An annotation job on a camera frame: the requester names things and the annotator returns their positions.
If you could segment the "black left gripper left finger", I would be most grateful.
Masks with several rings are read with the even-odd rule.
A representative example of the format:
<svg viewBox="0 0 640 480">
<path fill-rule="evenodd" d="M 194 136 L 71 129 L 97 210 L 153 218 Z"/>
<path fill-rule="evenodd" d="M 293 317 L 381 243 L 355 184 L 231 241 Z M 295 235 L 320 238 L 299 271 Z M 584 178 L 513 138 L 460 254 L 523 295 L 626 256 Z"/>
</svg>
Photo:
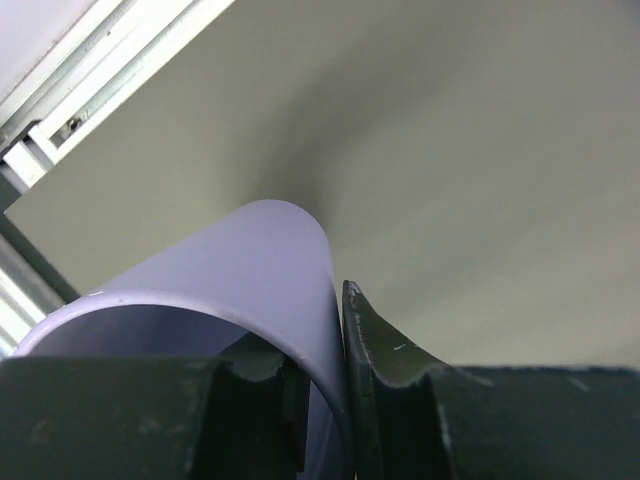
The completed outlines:
<svg viewBox="0 0 640 480">
<path fill-rule="evenodd" d="M 1 364 L 5 479 L 293 479 L 310 380 L 254 335 L 213 357 Z"/>
</svg>

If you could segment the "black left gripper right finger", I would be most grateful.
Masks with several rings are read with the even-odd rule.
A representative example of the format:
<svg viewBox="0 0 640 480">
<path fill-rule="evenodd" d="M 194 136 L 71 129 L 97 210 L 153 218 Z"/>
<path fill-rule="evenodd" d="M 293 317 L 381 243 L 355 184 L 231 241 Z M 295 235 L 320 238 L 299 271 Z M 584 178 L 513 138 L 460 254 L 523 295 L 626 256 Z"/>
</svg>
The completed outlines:
<svg viewBox="0 0 640 480">
<path fill-rule="evenodd" d="M 342 290 L 361 479 L 635 479 L 639 373 L 453 366 Z"/>
</svg>

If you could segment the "large purple cup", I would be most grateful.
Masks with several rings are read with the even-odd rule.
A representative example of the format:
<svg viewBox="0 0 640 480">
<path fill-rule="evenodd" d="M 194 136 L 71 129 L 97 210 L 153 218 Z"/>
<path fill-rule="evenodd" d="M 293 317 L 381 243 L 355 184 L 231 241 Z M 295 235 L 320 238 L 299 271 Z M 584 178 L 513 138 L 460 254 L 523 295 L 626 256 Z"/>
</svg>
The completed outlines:
<svg viewBox="0 0 640 480">
<path fill-rule="evenodd" d="M 329 243 L 288 202 L 249 203 L 49 314 L 19 356 L 215 355 L 254 334 L 311 379 L 307 479 L 350 479 L 354 442 Z"/>
</svg>

